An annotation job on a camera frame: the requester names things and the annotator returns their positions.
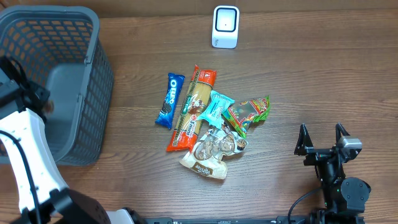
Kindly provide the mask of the orange pasta packet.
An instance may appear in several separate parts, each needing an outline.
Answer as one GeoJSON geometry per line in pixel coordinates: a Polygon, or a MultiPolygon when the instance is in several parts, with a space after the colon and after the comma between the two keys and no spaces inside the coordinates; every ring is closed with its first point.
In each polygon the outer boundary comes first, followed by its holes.
{"type": "Polygon", "coordinates": [[[202,70],[195,66],[167,152],[192,151],[202,126],[198,117],[209,104],[216,77],[216,70],[202,70]]]}

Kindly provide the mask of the blue packet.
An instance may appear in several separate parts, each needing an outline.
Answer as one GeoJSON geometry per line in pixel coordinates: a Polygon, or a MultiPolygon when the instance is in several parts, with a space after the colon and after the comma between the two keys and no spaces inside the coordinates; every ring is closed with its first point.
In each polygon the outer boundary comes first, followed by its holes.
{"type": "Polygon", "coordinates": [[[155,123],[171,129],[178,98],[185,81],[185,76],[168,73],[168,78],[167,93],[155,123]]]}

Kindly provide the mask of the teal wipes packet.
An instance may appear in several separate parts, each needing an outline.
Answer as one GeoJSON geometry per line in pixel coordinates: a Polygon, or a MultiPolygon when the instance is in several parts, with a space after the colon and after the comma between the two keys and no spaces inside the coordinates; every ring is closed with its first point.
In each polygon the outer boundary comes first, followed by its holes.
{"type": "Polygon", "coordinates": [[[197,117],[197,120],[205,120],[210,126],[221,129],[224,121],[221,115],[235,102],[232,98],[217,91],[211,90],[211,102],[206,110],[197,117]]]}

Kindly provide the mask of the green candy bag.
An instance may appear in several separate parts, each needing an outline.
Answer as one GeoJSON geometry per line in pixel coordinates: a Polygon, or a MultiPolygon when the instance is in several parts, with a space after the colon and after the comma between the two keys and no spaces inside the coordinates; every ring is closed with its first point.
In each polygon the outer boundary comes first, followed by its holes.
{"type": "Polygon", "coordinates": [[[234,103],[223,116],[244,139],[252,123],[265,121],[270,111],[269,96],[234,103]]]}

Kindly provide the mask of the white brown cookie bag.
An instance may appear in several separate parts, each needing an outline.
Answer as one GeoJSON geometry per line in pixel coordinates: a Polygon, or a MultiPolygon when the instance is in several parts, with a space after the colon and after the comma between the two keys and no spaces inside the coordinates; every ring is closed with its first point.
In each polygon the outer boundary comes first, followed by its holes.
{"type": "Polygon", "coordinates": [[[220,129],[210,126],[209,130],[195,143],[192,151],[187,152],[180,160],[180,163],[202,176],[223,180],[228,173],[223,157],[242,153],[248,144],[224,122],[220,129]]]}

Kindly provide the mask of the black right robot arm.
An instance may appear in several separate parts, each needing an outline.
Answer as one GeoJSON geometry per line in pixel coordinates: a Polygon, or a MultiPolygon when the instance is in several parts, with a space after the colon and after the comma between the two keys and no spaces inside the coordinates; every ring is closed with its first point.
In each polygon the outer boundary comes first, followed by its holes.
{"type": "Polygon", "coordinates": [[[336,142],[329,149],[315,149],[306,125],[300,126],[294,154],[304,156],[303,164],[315,168],[326,209],[316,212],[321,223],[359,223],[371,187],[356,177],[345,176],[343,164],[354,160],[362,150],[360,139],[351,136],[341,123],[335,126],[336,142]]]}

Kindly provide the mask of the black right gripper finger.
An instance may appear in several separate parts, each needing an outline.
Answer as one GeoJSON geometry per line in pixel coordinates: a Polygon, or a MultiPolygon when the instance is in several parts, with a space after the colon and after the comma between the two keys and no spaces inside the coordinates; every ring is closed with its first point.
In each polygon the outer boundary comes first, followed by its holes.
{"type": "Polygon", "coordinates": [[[298,141],[295,147],[294,154],[298,156],[306,156],[308,153],[313,151],[312,140],[308,133],[306,125],[303,123],[300,125],[300,132],[298,141]]]}
{"type": "Polygon", "coordinates": [[[350,134],[345,130],[341,123],[337,123],[335,126],[335,139],[336,146],[345,146],[347,140],[349,140],[350,134]]]}

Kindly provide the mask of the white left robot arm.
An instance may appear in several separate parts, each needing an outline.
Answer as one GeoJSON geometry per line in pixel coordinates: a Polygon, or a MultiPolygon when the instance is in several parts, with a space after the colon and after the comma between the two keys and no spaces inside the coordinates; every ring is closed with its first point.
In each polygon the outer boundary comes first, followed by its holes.
{"type": "Polygon", "coordinates": [[[106,211],[95,199],[72,190],[60,175],[45,137],[50,92],[27,79],[22,65],[1,57],[1,143],[19,193],[15,223],[134,223],[125,208],[106,211]]]}

